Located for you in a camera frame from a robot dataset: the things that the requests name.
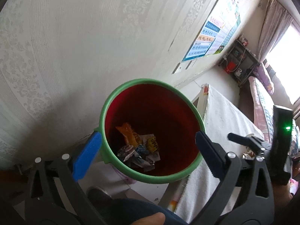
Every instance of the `curtain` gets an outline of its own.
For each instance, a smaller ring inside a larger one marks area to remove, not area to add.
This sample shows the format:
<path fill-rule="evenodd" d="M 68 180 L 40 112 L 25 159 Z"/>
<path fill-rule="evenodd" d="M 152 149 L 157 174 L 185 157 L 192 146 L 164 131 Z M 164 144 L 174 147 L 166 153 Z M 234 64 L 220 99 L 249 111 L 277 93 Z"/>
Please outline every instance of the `curtain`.
<path fill-rule="evenodd" d="M 292 22 L 292 26 L 294 27 L 295 30 L 298 31 L 300 35 L 300 25 L 295 20 Z"/>
<path fill-rule="evenodd" d="M 300 117 L 300 98 L 298 98 L 294 103 L 294 119 L 298 119 Z"/>
<path fill-rule="evenodd" d="M 258 42 L 259 61 L 262 62 L 277 45 L 293 20 L 293 17 L 277 0 L 271 3 Z"/>

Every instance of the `trash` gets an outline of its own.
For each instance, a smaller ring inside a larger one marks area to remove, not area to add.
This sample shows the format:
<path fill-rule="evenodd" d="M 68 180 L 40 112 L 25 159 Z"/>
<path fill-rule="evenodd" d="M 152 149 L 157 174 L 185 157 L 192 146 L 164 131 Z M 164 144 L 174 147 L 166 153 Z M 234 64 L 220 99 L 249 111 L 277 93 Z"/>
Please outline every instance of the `trash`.
<path fill-rule="evenodd" d="M 140 135 L 140 138 L 143 141 L 143 144 L 146 146 L 147 144 L 147 139 L 154 137 L 154 134 L 145 134 L 145 135 Z"/>
<path fill-rule="evenodd" d="M 129 123 L 123 123 L 121 127 L 116 127 L 117 130 L 123 134 L 127 146 L 134 146 L 135 148 L 142 144 L 142 140 L 137 133 L 133 131 Z"/>
<path fill-rule="evenodd" d="M 133 145 L 125 145 L 118 151 L 118 157 L 122 162 L 126 162 L 130 157 L 133 156 L 135 148 Z"/>
<path fill-rule="evenodd" d="M 144 159 L 135 151 L 133 153 L 133 158 L 130 160 L 132 163 L 138 165 L 139 167 L 150 167 L 151 164 Z"/>
<path fill-rule="evenodd" d="M 243 154 L 243 159 L 246 159 L 246 160 L 251 160 L 255 157 L 255 154 L 254 152 L 249 148 L 249 147 L 246 147 L 246 151 L 244 152 Z"/>
<path fill-rule="evenodd" d="M 152 160 L 153 162 L 157 162 L 157 161 L 160 161 L 160 160 L 161 160 L 158 151 L 155 151 L 155 152 L 149 154 L 149 155 L 147 156 L 147 158 L 150 159 L 150 160 Z"/>
<path fill-rule="evenodd" d="M 143 145 L 143 144 L 140 144 L 138 145 L 138 147 L 135 149 L 135 151 L 141 156 L 142 154 L 144 155 L 149 155 L 149 151 L 148 149 Z"/>
<path fill-rule="evenodd" d="M 150 137 L 149 139 L 147 139 L 147 149 L 153 153 L 158 149 L 158 144 L 156 142 L 156 138 L 155 136 Z"/>
<path fill-rule="evenodd" d="M 119 159 L 133 169 L 141 167 L 144 172 L 155 169 L 155 162 L 161 159 L 155 135 L 139 135 L 129 123 L 124 123 L 116 129 L 124 136 L 126 143 L 118 151 Z"/>

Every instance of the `wall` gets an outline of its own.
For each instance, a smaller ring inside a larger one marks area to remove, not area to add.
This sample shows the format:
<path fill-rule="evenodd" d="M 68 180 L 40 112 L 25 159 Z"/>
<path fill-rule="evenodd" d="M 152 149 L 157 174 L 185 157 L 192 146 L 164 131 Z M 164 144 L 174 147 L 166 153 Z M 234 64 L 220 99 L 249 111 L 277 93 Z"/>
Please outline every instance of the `wall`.
<path fill-rule="evenodd" d="M 248 48 L 255 54 L 258 54 L 258 41 L 265 19 L 265 10 L 257 7 L 251 18 L 245 25 L 242 34 L 247 38 L 249 44 Z"/>
<path fill-rule="evenodd" d="M 118 85 L 172 75 L 217 0 L 8 0 L 0 13 L 0 163 L 57 156 L 98 125 Z M 237 37 L 259 0 L 239 0 Z"/>

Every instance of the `cable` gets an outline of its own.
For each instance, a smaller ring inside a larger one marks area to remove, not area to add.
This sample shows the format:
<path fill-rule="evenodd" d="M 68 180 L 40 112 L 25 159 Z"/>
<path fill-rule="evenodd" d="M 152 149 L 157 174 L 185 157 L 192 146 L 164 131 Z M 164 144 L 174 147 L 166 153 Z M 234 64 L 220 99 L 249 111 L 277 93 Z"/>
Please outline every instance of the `cable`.
<path fill-rule="evenodd" d="M 236 71 L 236 70 L 238 69 L 239 65 L 240 65 L 241 62 L 242 62 L 243 56 L 244 56 L 244 54 L 245 54 L 245 51 L 246 51 L 246 48 L 245 48 L 245 50 L 244 50 L 244 53 L 243 53 L 243 55 L 242 55 L 242 57 L 241 57 L 240 62 L 239 62 L 238 65 L 236 66 L 236 68 L 235 68 L 234 70 L 232 70 L 232 71 L 228 70 L 230 73 L 232 73 L 232 72 L 234 72 L 234 71 Z M 228 69 L 228 61 L 227 61 L 227 58 L 226 58 L 226 68 Z"/>

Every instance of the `mattress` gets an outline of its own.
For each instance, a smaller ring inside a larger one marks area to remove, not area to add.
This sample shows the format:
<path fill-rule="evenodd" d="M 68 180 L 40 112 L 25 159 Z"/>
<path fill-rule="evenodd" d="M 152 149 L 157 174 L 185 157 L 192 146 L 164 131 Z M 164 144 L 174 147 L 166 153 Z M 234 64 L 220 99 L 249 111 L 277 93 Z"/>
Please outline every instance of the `mattress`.
<path fill-rule="evenodd" d="M 227 140 L 227 134 L 230 132 L 241 136 L 254 134 L 263 139 L 262 132 L 212 86 L 203 86 L 199 95 L 197 109 L 203 117 L 206 133 L 226 152 L 234 152 L 241 157 L 245 151 L 245 147 Z M 191 222 L 209 200 L 218 184 L 219 179 L 213 177 L 203 160 L 188 177 L 175 213 L 186 222 Z M 223 214 L 232 210 L 238 193 L 239 188 L 235 188 Z"/>

